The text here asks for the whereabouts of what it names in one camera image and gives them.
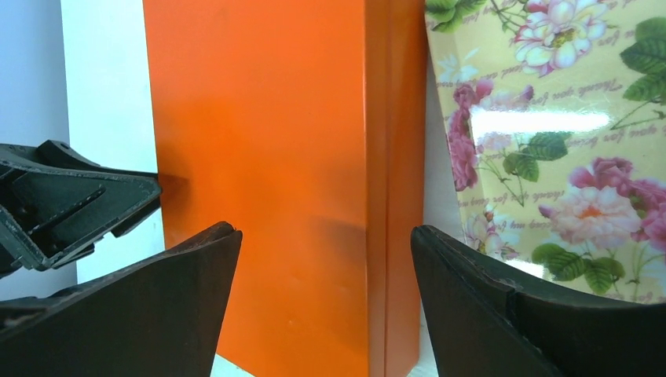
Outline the orange cookie tin box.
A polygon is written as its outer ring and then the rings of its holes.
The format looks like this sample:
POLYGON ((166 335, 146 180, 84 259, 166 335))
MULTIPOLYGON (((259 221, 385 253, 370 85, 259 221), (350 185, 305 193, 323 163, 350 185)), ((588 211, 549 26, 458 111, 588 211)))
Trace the orange cookie tin box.
POLYGON ((410 234, 423 220, 428 55, 423 5, 389 3, 386 376, 406 376, 419 359, 420 296, 410 234))

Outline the orange tin lid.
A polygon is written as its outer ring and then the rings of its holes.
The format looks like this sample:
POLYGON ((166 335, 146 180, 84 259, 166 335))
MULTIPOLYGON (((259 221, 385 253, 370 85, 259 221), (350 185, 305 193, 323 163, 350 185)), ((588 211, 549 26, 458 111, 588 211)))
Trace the orange tin lid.
POLYGON ((243 234, 217 351, 256 376, 378 376, 363 1, 146 1, 168 243, 243 234))

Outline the floral tray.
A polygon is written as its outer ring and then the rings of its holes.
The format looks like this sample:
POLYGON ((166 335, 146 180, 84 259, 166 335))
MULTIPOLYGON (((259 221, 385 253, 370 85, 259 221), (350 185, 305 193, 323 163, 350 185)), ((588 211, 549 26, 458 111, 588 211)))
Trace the floral tray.
POLYGON ((586 293, 665 300, 665 4, 427 1, 472 249, 586 293))

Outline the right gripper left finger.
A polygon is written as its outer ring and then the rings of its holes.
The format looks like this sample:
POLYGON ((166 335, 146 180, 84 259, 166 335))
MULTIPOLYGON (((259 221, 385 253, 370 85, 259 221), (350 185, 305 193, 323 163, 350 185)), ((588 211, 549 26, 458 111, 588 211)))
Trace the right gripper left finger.
POLYGON ((2 375, 208 376, 242 240, 221 221, 47 298, 2 302, 2 375))

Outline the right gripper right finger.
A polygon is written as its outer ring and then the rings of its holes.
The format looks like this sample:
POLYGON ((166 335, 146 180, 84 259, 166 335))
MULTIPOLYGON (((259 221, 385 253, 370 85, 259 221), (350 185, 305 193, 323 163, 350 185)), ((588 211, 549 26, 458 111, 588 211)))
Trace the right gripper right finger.
POLYGON ((441 376, 662 376, 665 306, 599 297, 474 251, 431 225, 412 260, 441 376))

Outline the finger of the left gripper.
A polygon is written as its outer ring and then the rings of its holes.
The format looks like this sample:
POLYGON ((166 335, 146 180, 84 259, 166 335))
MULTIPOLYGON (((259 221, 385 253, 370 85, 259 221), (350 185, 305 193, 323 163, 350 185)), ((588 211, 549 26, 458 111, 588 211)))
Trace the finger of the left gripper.
POLYGON ((92 254, 160 207, 154 173, 100 166, 61 141, 1 146, 1 275, 46 271, 92 254))

